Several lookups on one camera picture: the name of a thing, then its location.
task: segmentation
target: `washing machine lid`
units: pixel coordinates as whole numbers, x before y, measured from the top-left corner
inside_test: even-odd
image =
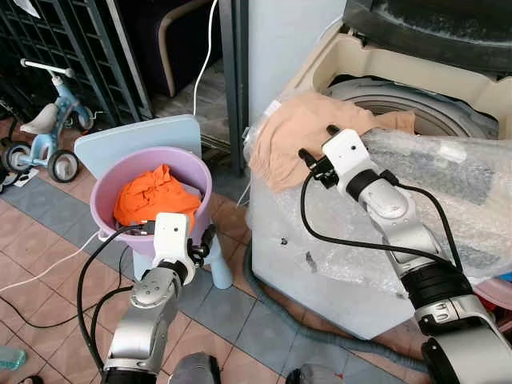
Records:
[[[347,0],[343,15],[365,42],[492,73],[512,74],[512,2]]]

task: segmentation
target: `top-loading washing machine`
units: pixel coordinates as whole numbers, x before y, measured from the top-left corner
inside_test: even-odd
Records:
[[[511,12],[479,0],[349,0],[341,28],[326,32],[282,96],[316,90],[376,114],[414,110],[418,134],[512,138]],[[274,203],[258,183],[251,209]],[[289,263],[262,235],[280,218],[250,215],[252,267],[267,284],[361,338],[412,316],[404,297]]]

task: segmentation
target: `drain hose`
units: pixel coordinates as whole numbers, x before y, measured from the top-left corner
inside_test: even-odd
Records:
[[[256,293],[257,296],[260,297],[260,300],[263,304],[266,305],[272,312],[278,315],[286,324],[288,324],[291,328],[296,330],[301,336],[310,338],[315,340],[316,342],[324,342],[327,344],[332,344],[335,346],[340,346],[341,348],[345,348],[346,350],[356,350],[358,352],[370,352],[372,354],[378,354],[387,358],[388,360],[404,366],[406,368],[411,368],[413,370],[417,370],[419,372],[426,373],[426,365],[424,362],[417,360],[415,358],[411,358],[408,356],[404,356],[403,354],[399,354],[377,342],[372,342],[370,340],[361,340],[358,338],[345,338],[339,334],[333,334],[331,332],[325,332],[323,330],[316,330],[314,328],[310,328],[308,326],[304,326],[295,318],[286,311],[278,302],[273,300],[260,286],[260,282],[256,276],[254,276],[254,272],[252,271],[252,247],[251,244],[247,246],[246,255],[243,260],[243,274],[248,281],[252,290]]]

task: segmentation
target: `plastic bottle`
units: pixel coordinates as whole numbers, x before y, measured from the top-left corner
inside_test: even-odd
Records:
[[[16,370],[26,362],[24,350],[0,346],[0,370]]]

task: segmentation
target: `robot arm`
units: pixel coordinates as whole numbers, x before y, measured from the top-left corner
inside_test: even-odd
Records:
[[[160,213],[154,228],[153,268],[134,285],[130,307],[114,333],[104,367],[103,382],[154,384],[162,368],[167,331],[178,312],[182,286],[209,252],[211,226],[200,246],[187,241],[188,217]]]
[[[327,187],[336,185],[340,194],[348,194],[361,205],[382,234],[383,243],[449,261],[432,232],[419,220],[409,192],[392,185],[386,172],[377,174],[377,166],[355,131],[337,133],[324,144],[322,152],[325,156],[317,162],[305,150],[299,155],[316,179]],[[387,251],[387,255],[409,293],[421,331],[432,336],[423,344],[422,353],[435,381],[512,382],[510,344],[473,294],[463,272],[414,254]]]

